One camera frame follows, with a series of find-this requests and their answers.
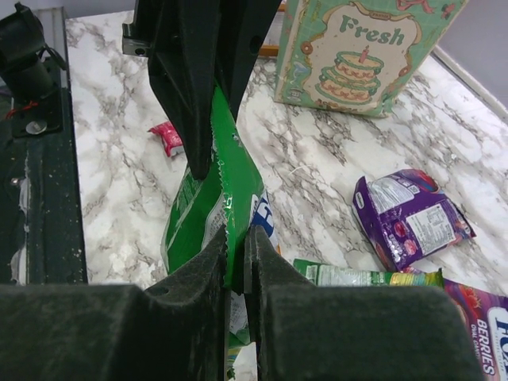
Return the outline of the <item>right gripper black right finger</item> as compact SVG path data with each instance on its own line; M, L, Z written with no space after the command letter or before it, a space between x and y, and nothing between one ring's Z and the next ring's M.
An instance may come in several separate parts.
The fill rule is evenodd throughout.
M244 294L261 380L480 380L439 287L317 287L272 247L244 242Z

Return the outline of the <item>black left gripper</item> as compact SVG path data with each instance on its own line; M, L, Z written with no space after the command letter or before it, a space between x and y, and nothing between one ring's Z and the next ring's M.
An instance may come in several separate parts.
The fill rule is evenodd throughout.
M237 112L253 66L279 8L279 0L136 0L133 20L122 25L122 51L150 56L148 75L157 100L183 142L195 179L210 169L211 102L217 81Z

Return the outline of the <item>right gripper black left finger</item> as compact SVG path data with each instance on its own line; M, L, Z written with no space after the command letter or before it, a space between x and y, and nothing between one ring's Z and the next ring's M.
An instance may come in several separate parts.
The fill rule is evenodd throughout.
M157 284L4 286L4 380L223 380L225 231Z

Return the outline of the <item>green Fox's bag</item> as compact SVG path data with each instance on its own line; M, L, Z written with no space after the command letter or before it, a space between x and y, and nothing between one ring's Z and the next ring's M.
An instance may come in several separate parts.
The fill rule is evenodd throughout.
M293 266L319 287L444 287L441 270L432 273L360 271L302 259L295 259Z

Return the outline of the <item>green candy bag back side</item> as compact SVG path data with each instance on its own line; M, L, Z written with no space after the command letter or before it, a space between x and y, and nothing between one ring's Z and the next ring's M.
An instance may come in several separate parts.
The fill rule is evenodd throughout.
M254 338L252 298L243 285L245 238L260 227L270 246L279 246L266 188L220 88L210 121L210 169L204 179L185 171L161 248L172 310L172 380L233 376L238 352Z

